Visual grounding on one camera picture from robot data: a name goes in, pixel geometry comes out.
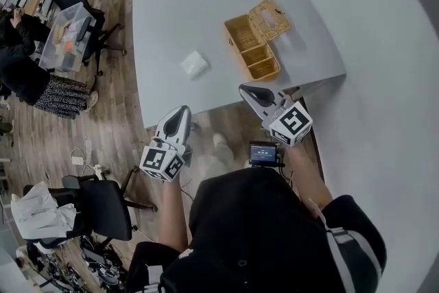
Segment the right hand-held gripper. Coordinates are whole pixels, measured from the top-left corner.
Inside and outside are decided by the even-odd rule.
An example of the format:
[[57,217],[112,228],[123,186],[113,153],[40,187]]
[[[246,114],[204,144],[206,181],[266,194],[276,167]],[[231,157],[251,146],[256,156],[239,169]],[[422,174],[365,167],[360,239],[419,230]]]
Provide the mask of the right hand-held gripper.
[[273,139],[295,146],[310,132],[313,119],[299,101],[290,95],[277,96],[265,86],[241,84],[239,94],[263,119],[262,127]]

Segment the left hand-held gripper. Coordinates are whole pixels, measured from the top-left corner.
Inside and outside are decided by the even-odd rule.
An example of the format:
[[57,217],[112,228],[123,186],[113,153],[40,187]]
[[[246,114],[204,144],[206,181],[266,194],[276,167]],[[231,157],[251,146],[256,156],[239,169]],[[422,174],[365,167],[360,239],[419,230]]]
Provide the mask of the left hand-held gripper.
[[139,169],[151,178],[173,182],[182,168],[190,164],[192,149],[185,144],[190,128],[188,106],[175,108],[165,115],[157,125],[156,137],[143,149]]

